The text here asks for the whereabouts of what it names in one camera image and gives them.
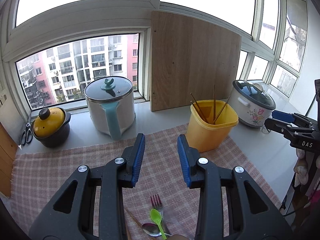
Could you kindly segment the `right gloved hand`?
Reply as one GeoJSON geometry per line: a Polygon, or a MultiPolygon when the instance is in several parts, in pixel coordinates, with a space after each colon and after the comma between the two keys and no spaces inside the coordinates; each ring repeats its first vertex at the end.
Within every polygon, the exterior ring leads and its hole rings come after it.
{"type": "Polygon", "coordinates": [[[294,187],[297,187],[299,185],[306,185],[307,182],[311,182],[312,189],[314,189],[316,183],[319,181],[318,178],[316,179],[315,182],[311,181],[312,177],[308,173],[310,169],[306,159],[308,153],[310,152],[296,149],[296,155],[298,157],[298,160],[293,168],[295,173],[294,187]]]}

